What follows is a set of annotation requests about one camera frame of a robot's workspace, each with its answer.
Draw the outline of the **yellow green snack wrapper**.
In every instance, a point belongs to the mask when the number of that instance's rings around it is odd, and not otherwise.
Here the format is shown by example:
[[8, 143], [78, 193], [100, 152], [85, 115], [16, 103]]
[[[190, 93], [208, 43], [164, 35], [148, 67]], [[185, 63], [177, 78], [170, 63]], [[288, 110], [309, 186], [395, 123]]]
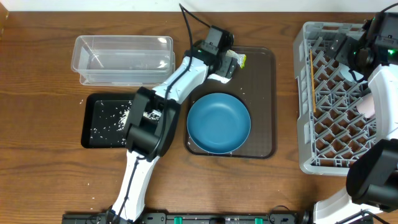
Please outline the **yellow green snack wrapper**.
[[240, 66], [240, 68], [245, 67], [245, 63], [246, 63], [246, 55], [245, 54], [239, 54], [233, 50], [228, 50], [226, 52], [226, 55], [229, 57], [235, 58], [237, 60], [238, 65]]

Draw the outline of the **light blue bowl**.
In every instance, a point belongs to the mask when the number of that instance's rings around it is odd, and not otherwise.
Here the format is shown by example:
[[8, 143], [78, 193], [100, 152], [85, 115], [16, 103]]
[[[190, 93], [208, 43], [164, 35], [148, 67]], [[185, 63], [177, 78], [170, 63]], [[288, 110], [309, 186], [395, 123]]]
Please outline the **light blue bowl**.
[[[339, 63], [339, 67], [340, 67], [340, 73], [341, 73], [341, 75], [342, 75], [346, 80], [348, 80], [349, 82], [355, 82], [355, 79], [353, 78], [353, 75], [349, 72], [349, 67], [348, 67], [348, 66], [346, 66], [346, 65], [344, 65], [344, 64], [342, 64], [342, 63]], [[362, 74], [360, 74], [360, 73], [358, 73], [358, 72], [356, 72], [356, 71], [353, 71], [353, 74], [355, 75], [357, 81], [359, 81], [359, 80], [362, 79], [362, 77], [363, 77]]]

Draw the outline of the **dark blue plate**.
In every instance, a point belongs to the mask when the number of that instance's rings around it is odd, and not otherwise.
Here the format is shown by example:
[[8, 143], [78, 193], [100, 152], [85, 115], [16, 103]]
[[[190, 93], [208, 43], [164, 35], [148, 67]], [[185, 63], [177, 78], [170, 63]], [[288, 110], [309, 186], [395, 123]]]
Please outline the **dark blue plate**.
[[192, 141], [210, 154], [229, 154], [241, 147], [251, 132], [251, 116], [233, 95], [211, 93], [198, 99], [187, 115]]

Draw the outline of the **pink plastic cup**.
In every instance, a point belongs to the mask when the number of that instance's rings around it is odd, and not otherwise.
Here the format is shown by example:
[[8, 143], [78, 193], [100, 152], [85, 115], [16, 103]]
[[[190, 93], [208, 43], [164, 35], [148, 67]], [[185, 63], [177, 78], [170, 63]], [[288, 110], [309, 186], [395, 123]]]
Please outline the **pink plastic cup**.
[[374, 99], [372, 93], [362, 97], [362, 101], [357, 105], [359, 113], [363, 114], [365, 118], [372, 118], [375, 115]]

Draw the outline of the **wooden chopstick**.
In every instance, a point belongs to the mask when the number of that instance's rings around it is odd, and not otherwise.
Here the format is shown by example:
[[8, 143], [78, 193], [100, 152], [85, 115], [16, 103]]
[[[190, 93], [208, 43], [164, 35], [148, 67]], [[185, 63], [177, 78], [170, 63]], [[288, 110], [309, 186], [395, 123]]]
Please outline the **wooden chopstick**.
[[310, 77], [311, 77], [311, 91], [312, 91], [312, 109], [313, 113], [315, 114], [316, 112], [316, 94], [315, 94], [315, 80], [314, 80], [314, 71], [313, 71], [313, 52], [312, 49], [310, 49], [310, 54], [309, 54], [309, 59], [310, 59]]

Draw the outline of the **white paper napkin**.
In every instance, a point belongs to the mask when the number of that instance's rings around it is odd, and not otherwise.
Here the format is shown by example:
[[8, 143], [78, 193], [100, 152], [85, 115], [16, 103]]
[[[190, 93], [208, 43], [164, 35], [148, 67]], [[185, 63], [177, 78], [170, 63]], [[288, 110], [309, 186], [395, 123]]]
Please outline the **white paper napkin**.
[[222, 84], [226, 84], [226, 83], [228, 83], [228, 82], [231, 80], [231, 78], [222, 77], [222, 76], [220, 76], [220, 75], [218, 75], [218, 74], [215, 74], [215, 73], [209, 75], [209, 76], [208, 76], [208, 79], [209, 79], [209, 80], [216, 80], [216, 81], [219, 81], [219, 82], [221, 82]]

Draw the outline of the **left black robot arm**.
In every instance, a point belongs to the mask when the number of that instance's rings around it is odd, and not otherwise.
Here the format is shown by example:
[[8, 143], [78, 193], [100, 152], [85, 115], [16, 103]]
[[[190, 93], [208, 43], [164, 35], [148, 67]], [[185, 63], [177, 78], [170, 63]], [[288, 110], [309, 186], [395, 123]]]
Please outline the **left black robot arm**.
[[187, 96], [210, 75], [231, 78], [238, 61], [230, 52], [234, 35], [211, 26], [204, 40], [192, 42], [181, 65], [163, 83], [137, 90], [123, 128], [127, 164], [118, 198], [106, 212], [107, 223], [134, 223], [157, 161], [168, 151]]

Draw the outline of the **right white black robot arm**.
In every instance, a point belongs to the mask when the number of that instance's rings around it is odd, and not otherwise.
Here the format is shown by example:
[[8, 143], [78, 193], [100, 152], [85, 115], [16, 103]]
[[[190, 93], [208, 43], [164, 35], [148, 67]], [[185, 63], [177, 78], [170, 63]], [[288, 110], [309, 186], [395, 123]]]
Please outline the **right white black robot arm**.
[[397, 210], [397, 14], [383, 9], [362, 28], [358, 40], [336, 37], [326, 55], [367, 81], [376, 143], [349, 168], [345, 188], [314, 205], [311, 223], [383, 223], [379, 213]]

